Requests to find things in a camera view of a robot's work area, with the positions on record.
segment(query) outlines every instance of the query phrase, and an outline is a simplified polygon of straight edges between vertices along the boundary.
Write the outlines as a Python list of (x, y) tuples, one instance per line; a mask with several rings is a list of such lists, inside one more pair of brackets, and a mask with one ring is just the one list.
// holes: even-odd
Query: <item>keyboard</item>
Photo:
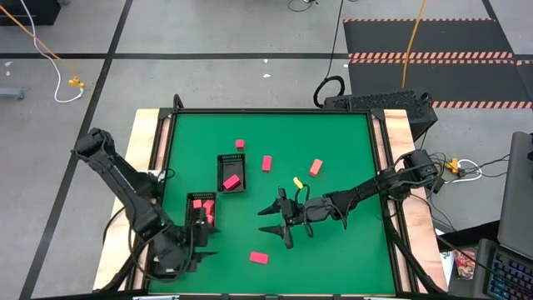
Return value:
[(487, 273), (486, 295), (504, 300), (533, 300), (533, 268), (518, 260), (505, 252), (494, 251), (492, 264), (487, 267), (497, 276)]

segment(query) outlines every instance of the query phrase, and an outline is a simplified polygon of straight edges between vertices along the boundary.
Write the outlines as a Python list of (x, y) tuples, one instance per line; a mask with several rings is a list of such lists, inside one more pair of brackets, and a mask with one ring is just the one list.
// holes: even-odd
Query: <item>concrete floor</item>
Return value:
[[(338, 2), (307, 12), (287, 10), (279, 0), (133, 0), (118, 53), (328, 53)], [(53, 27), (38, 35), (57, 53), (106, 53), (125, 0), (72, 0)], [(491, 0), (516, 53), (533, 53), (531, 2)], [(421, 0), (345, 2), (346, 18), (413, 18)], [(430, 0), (428, 18), (484, 18), (481, 0)], [(0, 53), (34, 53), (31, 39), (0, 27)], [(346, 52), (342, 29), (336, 51)], [(110, 131), (125, 153), (138, 108), (168, 107), (179, 93), (187, 107), (312, 108), (314, 89), (325, 75), (323, 59), (114, 60), (91, 127)], [(87, 84), (83, 99), (56, 104), (56, 78), (43, 59), (0, 59), (0, 85), (31, 88), (22, 101), (0, 102), (3, 160), (0, 181), (0, 290), (16, 299), (41, 240), (86, 113), (102, 60), (72, 60)], [(332, 74), (348, 79), (344, 59)], [(60, 98), (75, 94), (67, 86)], [(324, 94), (333, 94), (334, 87)], [(533, 128), (531, 110), (437, 109), (439, 122), (425, 148), (483, 163), (509, 152), (511, 134)], [(495, 165), (487, 173), (498, 173)], [(446, 186), (434, 197), (456, 228), (499, 216), (505, 178)], [(78, 164), (33, 297), (89, 293), (101, 251), (102, 230), (113, 195), (100, 178)]]

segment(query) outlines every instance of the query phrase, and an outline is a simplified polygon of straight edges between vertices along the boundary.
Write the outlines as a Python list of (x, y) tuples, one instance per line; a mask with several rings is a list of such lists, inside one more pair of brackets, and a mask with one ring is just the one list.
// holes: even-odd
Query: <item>green mat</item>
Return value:
[[(173, 283), (151, 282), (150, 293), (392, 294), (395, 292), (378, 197), (361, 203), (348, 218), (348, 229), (331, 219), (313, 224), (309, 238), (294, 227), (294, 248), (257, 229), (281, 224), (281, 216), (259, 217), (278, 187), (289, 198), (298, 176), (311, 186), (311, 198), (348, 189), (375, 176), (365, 115), (339, 114), (181, 114), (177, 117), (169, 168), (176, 176), (166, 185), (163, 207), (183, 224), (187, 193), (217, 190), (217, 155), (246, 147), (247, 190), (218, 193), (217, 228), (209, 245), (216, 251), (196, 272)], [(270, 172), (262, 158), (272, 156)], [(315, 158), (324, 163), (308, 175)], [(267, 265), (249, 261), (250, 252), (270, 256)]]

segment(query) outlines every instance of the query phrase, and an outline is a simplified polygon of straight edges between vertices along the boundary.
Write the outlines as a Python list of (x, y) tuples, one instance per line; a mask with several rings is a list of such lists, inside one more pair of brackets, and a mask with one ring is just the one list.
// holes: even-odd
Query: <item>wooden table frame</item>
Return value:
[[(171, 119), (166, 117), (159, 122), (162, 114), (164, 115), (164, 111), (160, 109), (137, 110), (125, 157), (137, 170), (163, 169), (167, 140), (162, 137), (166, 137), (169, 130), (171, 130)], [(408, 153), (415, 149), (405, 111), (385, 110), (384, 120), (380, 121), (375, 118), (372, 123), (377, 156), (379, 157), (381, 168), (385, 168), (403, 153)], [(399, 163), (397, 167), (402, 168), (403, 166)], [(412, 193), (421, 198), (426, 198), (425, 191), (422, 188), (412, 189)], [(115, 199), (112, 215), (121, 207), (122, 203)], [(411, 246), (412, 253), (433, 281), (443, 290), (447, 290), (429, 207), (422, 203), (420, 199), (409, 197), (403, 202), (402, 208), (397, 217), (392, 220), (395, 227), (398, 228), (399, 224), (397, 218), (403, 217), (405, 220), (404, 231), (408, 234), (402, 232), (401, 226), (399, 231), (408, 235), (408, 243)], [(397, 207), (390, 202), (389, 209), (391, 213), (394, 213)], [(102, 248), (94, 289), (101, 288), (107, 284), (129, 256), (127, 246), (128, 229), (129, 224), (124, 214), (117, 217), (109, 228), (107, 239)], [(146, 256), (147, 250), (145, 249), (139, 259), (143, 265), (146, 262)], [(410, 292), (413, 291), (413, 288), (415, 290), (418, 288), (423, 293), (425, 290), (422, 285), (413, 283), (415, 282), (413, 275), (408, 272), (406, 261), (398, 249), (396, 249), (396, 260), (401, 290)], [(130, 282), (127, 287), (123, 284), (122, 289), (142, 288), (142, 273), (137, 270), (134, 278), (135, 280)]]

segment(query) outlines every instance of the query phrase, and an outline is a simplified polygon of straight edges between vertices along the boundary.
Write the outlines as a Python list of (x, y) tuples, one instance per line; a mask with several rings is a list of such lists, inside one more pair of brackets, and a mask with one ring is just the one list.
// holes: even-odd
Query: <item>red block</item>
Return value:
[(233, 188), (236, 188), (239, 184), (241, 184), (241, 179), (236, 174), (233, 174), (223, 183), (224, 188), (228, 191), (231, 191)]
[(322, 160), (315, 159), (313, 165), (311, 166), (311, 169), (309, 170), (309, 174), (313, 177), (316, 176), (318, 174), (318, 171), (320, 171), (320, 167), (322, 167)]
[(208, 215), (212, 214), (213, 212), (213, 206), (215, 205), (215, 202), (213, 200), (206, 200), (204, 203), (203, 203), (203, 207), (206, 208), (206, 213)]
[(263, 157), (263, 172), (270, 172), (271, 165), (272, 165), (272, 156), (265, 155)]
[(202, 200), (193, 200), (192, 201), (192, 208), (201, 208), (202, 207)]
[(237, 150), (244, 150), (244, 140), (236, 140), (235, 147), (237, 147)]
[(268, 254), (252, 251), (252, 253), (250, 253), (250, 261), (268, 264)]

